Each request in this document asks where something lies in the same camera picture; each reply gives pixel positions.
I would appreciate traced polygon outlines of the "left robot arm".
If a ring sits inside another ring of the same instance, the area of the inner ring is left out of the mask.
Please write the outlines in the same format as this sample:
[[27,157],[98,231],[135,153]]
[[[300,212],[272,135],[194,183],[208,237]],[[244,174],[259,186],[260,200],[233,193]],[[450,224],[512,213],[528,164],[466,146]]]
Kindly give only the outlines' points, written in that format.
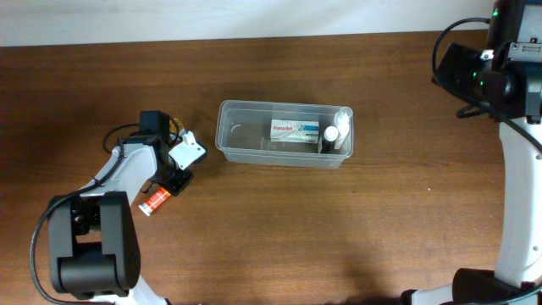
[[193,174],[169,154],[179,124],[143,111],[138,130],[120,138],[111,157],[77,191],[54,197],[40,217],[48,228],[53,289],[76,304],[166,304],[141,276],[141,253],[130,205],[146,184],[177,196]]

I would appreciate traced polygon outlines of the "dark bottle white cap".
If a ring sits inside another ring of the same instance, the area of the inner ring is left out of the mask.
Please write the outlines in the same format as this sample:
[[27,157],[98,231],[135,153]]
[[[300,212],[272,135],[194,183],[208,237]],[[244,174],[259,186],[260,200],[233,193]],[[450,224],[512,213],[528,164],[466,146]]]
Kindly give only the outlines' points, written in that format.
[[330,153],[335,147],[339,131],[335,126],[329,126],[325,129],[318,141],[318,152],[322,154]]

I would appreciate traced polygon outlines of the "orange tube white cap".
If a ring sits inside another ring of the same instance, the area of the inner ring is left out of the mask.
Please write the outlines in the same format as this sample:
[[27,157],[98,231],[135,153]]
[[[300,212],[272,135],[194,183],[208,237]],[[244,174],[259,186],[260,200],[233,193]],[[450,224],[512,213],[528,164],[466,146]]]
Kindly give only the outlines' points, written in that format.
[[162,203],[168,200],[171,194],[164,188],[160,188],[151,195],[144,203],[139,205],[139,209],[146,215],[151,216]]

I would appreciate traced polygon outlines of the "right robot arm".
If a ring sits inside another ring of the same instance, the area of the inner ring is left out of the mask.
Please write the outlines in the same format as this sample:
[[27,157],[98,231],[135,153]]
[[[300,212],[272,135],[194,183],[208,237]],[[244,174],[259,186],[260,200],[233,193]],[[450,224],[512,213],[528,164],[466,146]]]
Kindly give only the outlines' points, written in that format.
[[541,2],[497,1],[486,47],[452,43],[432,58],[433,81],[466,106],[465,119],[499,124],[505,158],[505,205],[495,269],[457,270],[451,284],[410,290],[401,303],[541,305]]

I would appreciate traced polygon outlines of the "small jar gold lid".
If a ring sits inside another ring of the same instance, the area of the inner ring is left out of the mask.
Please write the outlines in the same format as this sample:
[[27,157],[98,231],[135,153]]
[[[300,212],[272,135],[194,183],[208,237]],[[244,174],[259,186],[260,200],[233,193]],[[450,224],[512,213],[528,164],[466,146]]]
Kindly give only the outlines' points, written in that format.
[[171,118],[169,125],[171,136],[183,136],[185,134],[185,127],[181,120]]

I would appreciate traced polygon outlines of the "white squeeze bottle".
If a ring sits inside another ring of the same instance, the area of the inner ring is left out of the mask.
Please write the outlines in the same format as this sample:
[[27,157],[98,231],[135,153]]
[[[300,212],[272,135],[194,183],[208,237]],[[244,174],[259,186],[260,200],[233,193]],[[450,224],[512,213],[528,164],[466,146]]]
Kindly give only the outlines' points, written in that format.
[[335,150],[340,150],[351,128],[352,111],[348,107],[341,108],[334,116],[334,126],[338,130],[335,140]]

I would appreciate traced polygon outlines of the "white Panadol box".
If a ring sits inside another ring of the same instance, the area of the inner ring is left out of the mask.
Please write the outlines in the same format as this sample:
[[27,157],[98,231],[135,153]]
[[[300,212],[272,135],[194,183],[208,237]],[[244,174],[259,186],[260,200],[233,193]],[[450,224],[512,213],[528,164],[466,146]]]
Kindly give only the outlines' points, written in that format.
[[270,127],[270,140],[314,144],[319,137],[317,121],[273,119]]

